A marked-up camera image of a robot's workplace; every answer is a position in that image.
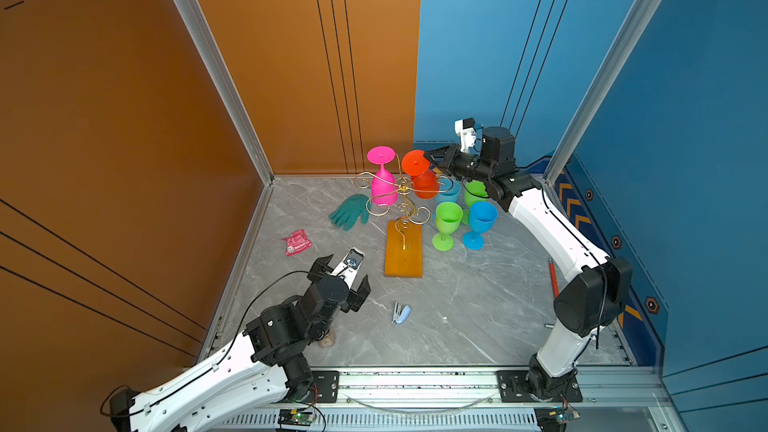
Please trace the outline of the light blue wine glass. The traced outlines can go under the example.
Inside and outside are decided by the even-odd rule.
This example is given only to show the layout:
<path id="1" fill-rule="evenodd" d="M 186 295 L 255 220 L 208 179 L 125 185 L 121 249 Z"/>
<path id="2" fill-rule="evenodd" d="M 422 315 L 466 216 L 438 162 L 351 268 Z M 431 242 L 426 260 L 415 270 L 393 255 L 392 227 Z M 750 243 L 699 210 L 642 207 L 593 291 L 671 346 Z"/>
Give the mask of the light blue wine glass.
<path id="1" fill-rule="evenodd" d="M 441 175 L 438 177 L 438 185 L 439 191 L 435 197 L 437 204 L 445 202 L 456 203 L 458 201 L 458 197 L 461 192 L 461 184 L 459 181 Z"/>

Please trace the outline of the green wine glass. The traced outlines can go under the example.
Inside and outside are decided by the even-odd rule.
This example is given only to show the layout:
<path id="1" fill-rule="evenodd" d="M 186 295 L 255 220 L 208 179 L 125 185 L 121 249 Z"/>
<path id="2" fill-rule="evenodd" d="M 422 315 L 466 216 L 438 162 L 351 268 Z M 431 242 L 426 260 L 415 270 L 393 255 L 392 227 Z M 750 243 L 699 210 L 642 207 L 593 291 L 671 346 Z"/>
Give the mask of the green wine glass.
<path id="1" fill-rule="evenodd" d="M 454 246 L 452 234 L 461 225 L 462 208 L 454 202 L 442 202 L 435 210 L 435 222 L 438 233 L 434 235 L 432 244 L 441 252 L 447 252 Z"/>
<path id="2" fill-rule="evenodd" d="M 464 225 L 469 224 L 469 217 L 471 207 L 477 202 L 486 202 L 488 200 L 488 194 L 486 186 L 483 182 L 477 180 L 469 180 L 464 182 L 464 202 L 463 216 L 461 222 Z"/>

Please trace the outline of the red wine glass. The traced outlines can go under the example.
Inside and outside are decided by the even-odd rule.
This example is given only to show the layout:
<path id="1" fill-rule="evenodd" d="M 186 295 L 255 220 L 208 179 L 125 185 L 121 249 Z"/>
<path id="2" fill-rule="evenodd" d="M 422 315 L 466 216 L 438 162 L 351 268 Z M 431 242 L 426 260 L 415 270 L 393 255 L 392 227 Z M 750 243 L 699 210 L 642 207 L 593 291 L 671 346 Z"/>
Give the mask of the red wine glass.
<path id="1" fill-rule="evenodd" d="M 422 150 L 406 153 L 401 161 L 403 172 L 411 179 L 411 187 L 417 197 L 429 200 L 438 195 L 440 184 L 431 162 Z"/>

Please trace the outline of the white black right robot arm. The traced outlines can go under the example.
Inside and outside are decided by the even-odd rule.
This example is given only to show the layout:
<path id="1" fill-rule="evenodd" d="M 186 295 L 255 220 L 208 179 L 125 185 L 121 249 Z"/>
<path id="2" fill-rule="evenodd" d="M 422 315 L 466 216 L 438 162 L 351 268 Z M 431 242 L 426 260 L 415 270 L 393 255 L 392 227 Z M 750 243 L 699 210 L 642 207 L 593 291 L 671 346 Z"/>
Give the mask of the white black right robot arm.
<path id="1" fill-rule="evenodd" d="M 427 151 L 425 158 L 451 178 L 482 183 L 489 201 L 529 230 L 565 280 L 553 301 L 554 326 L 517 388 L 541 402 L 571 399 L 578 359 L 625 309 L 632 267 L 587 239 L 550 201 L 542 183 L 517 166 L 508 129 L 476 132 L 466 119 L 458 121 L 457 134 L 459 143 Z"/>

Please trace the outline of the green wine glass front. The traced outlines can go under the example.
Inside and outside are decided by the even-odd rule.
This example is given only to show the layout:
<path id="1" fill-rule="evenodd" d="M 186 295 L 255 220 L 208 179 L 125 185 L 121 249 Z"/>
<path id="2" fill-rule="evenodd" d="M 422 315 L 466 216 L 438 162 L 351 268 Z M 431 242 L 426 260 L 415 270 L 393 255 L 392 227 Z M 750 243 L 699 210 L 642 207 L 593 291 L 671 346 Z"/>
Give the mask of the green wine glass front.
<path id="1" fill-rule="evenodd" d="M 447 252 L 454 246 L 452 234 L 461 225 L 462 208 L 454 202 L 442 202 L 435 210 L 435 222 L 438 233 L 434 235 L 432 244 L 441 252 Z"/>

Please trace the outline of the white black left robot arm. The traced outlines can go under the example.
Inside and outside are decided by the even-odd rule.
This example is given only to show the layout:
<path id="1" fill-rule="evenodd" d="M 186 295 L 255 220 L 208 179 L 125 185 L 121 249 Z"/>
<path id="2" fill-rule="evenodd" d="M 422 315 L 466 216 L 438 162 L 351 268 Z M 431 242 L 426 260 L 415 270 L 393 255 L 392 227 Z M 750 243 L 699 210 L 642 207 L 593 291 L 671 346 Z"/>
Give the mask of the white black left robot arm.
<path id="1" fill-rule="evenodd" d="M 352 248 L 336 265 L 320 257 L 301 295 L 264 309 L 220 350 L 168 382 L 138 392 L 118 387 L 101 415 L 118 431 L 208 431 L 254 407 L 299 400 L 314 376 L 303 352 L 323 340 L 340 312 L 358 311 L 371 292 L 357 277 L 364 260 Z"/>

